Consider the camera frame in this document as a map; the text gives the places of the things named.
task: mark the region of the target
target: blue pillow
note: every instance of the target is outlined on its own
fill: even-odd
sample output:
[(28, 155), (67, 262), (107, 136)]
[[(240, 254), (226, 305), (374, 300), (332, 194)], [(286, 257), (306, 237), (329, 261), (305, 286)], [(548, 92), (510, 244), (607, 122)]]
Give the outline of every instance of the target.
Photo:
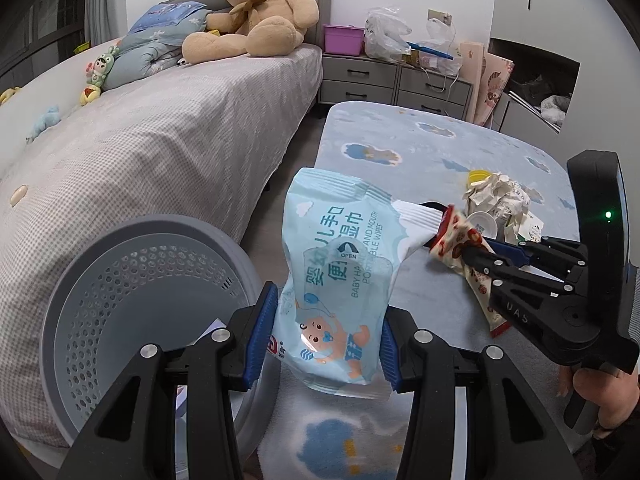
[(183, 2), (181, 4), (159, 4), (151, 7), (136, 23), (133, 24), (129, 34), (140, 32), (150, 27), (166, 27), (176, 25), (196, 10), (204, 7), (198, 2)]

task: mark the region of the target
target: metal screw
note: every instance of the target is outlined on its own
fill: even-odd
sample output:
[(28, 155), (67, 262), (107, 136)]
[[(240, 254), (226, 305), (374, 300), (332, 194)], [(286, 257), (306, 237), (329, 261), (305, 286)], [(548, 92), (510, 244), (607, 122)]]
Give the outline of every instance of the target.
[(414, 334), (414, 337), (418, 343), (430, 343), (433, 341), (433, 334), (428, 330), (418, 330), (418, 332)]
[(153, 357), (157, 353), (158, 353), (158, 347), (156, 345), (151, 345), (151, 344), (144, 345), (140, 349), (140, 355), (142, 355), (142, 357), (144, 357), (145, 359), (149, 359), (150, 357)]
[(495, 359), (496, 361), (504, 357), (504, 352), (502, 351), (502, 348), (498, 346), (489, 346), (489, 348), (486, 349), (486, 354), (491, 359)]
[(213, 339), (213, 341), (217, 341), (219, 343), (226, 341), (230, 337), (231, 332), (229, 332), (229, 330), (227, 330), (226, 328), (219, 328), (211, 332), (211, 338)]

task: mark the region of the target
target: wall outlet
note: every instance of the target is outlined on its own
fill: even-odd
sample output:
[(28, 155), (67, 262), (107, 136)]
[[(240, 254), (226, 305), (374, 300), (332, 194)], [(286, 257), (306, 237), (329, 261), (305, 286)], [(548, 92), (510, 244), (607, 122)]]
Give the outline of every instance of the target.
[(451, 26), (451, 15), (446, 12), (440, 12), (439, 10), (429, 9), (429, 13), (427, 14), (427, 20), (431, 18), (437, 18), (445, 25)]

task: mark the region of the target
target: gray plastic basket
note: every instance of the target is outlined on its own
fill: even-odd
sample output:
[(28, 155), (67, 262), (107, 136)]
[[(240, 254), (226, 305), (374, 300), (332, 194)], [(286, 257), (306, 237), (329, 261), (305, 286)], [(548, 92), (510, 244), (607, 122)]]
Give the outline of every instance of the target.
[[(73, 443), (142, 346), (191, 344), (216, 318), (227, 323), (233, 311), (254, 304), (261, 288), (242, 249), (193, 218), (146, 216), (95, 241), (60, 278), (42, 330), (40, 372), (65, 440)], [(267, 358), (254, 387), (232, 398), (241, 460), (267, 428), (279, 377), (279, 362)], [(183, 429), (179, 424), (177, 433)], [(178, 473), (184, 451), (177, 446)]]

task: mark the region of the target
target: gray curtain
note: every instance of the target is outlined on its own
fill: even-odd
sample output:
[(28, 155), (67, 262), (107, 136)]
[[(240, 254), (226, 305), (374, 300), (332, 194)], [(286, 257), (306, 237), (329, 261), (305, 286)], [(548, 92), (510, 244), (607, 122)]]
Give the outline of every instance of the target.
[(113, 9), (113, 2), (110, 0), (84, 1), (84, 38), (85, 41), (91, 41), (92, 46), (116, 38), (110, 7)]

